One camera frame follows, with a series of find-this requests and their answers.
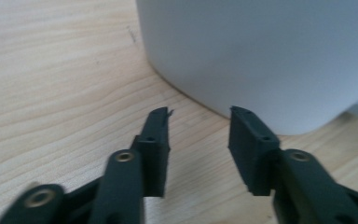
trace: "wooden surface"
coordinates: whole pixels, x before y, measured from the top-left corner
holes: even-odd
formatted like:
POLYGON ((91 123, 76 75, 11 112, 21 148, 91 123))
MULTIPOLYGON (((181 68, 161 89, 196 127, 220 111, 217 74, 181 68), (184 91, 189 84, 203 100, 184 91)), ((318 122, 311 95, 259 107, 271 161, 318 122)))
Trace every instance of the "wooden surface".
MULTIPOLYGON (((147 223, 276 223, 270 197, 247 193, 227 149, 228 120, 147 63, 134 1, 0 1, 0 214, 33 182, 70 191, 102 174, 147 113, 174 109, 167 194, 147 223)), ((282 136, 358 190, 358 118, 282 136)))

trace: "white plastic object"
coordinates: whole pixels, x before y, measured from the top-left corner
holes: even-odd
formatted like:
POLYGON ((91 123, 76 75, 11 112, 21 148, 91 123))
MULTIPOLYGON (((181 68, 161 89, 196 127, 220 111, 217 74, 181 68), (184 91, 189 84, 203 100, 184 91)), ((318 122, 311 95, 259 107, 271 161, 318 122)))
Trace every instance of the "white plastic object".
POLYGON ((137 0, 145 50, 179 90, 279 134, 358 102, 358 1, 137 0))

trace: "wood grain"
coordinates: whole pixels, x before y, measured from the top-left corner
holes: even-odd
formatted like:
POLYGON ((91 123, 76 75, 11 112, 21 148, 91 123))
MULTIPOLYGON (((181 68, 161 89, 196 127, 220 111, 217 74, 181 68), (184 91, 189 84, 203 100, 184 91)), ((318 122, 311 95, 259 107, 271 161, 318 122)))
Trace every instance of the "wood grain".
MULTIPOLYGON (((228 120, 161 79, 145 57, 133 1, 0 1, 0 214, 31 183, 70 191, 102 174, 147 113, 174 109, 166 198, 147 223, 276 223, 227 150, 228 120)), ((358 118, 282 136, 358 190, 358 118)))

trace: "screw hole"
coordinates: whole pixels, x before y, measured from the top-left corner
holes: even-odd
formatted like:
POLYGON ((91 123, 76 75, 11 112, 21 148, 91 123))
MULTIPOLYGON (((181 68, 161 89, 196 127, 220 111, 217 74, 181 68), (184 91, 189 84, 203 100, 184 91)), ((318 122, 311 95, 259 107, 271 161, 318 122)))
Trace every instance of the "screw hole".
POLYGON ((51 189, 41 189, 29 196, 25 202, 25 207, 39 207, 50 202, 55 196, 55 192, 51 189))
POLYGON ((131 161, 133 159, 133 154, 130 152, 122 152, 116 155, 117 161, 131 161))
POLYGON ((336 216, 336 220, 339 221, 339 223, 342 224, 355 224, 355 220, 347 215, 338 215, 336 216))
POLYGON ((293 160, 296 160, 296 161, 309 161, 310 158, 305 154, 305 153, 302 153, 302 152, 293 152, 291 155, 293 160))

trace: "metal screw head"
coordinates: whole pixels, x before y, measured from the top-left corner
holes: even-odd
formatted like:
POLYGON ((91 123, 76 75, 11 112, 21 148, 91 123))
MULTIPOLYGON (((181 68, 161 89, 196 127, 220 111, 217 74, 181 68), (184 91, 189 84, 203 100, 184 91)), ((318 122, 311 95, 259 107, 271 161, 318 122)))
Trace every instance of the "metal screw head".
POLYGON ((309 161, 310 157, 303 152, 293 152, 290 157, 295 161, 309 161))
POLYGON ((130 152, 122 152, 115 156, 116 161, 131 161, 133 159, 133 154, 130 152))
POLYGON ((50 202, 55 197, 55 192, 51 189, 40 189, 31 194, 24 202, 25 207, 39 207, 50 202))

